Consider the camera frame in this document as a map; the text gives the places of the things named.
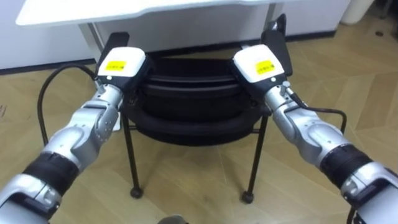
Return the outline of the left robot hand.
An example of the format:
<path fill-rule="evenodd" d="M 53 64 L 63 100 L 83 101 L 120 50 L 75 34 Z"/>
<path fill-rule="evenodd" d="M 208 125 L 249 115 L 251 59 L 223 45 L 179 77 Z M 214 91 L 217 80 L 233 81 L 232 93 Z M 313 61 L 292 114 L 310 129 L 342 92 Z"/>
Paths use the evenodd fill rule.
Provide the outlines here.
<path fill-rule="evenodd" d="M 97 71 L 101 85 L 98 93 L 123 100 L 144 82 L 152 68 L 152 60 L 136 47 L 115 47 L 109 51 Z"/>

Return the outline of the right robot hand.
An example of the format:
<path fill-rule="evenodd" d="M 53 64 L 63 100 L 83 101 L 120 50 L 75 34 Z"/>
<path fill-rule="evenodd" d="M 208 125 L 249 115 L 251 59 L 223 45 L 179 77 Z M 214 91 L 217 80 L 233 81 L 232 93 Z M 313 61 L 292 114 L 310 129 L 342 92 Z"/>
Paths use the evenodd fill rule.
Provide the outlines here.
<path fill-rule="evenodd" d="M 256 101 L 263 101 L 268 91 L 287 80 L 282 64 L 264 44 L 241 49 L 231 63 L 232 73 Z"/>

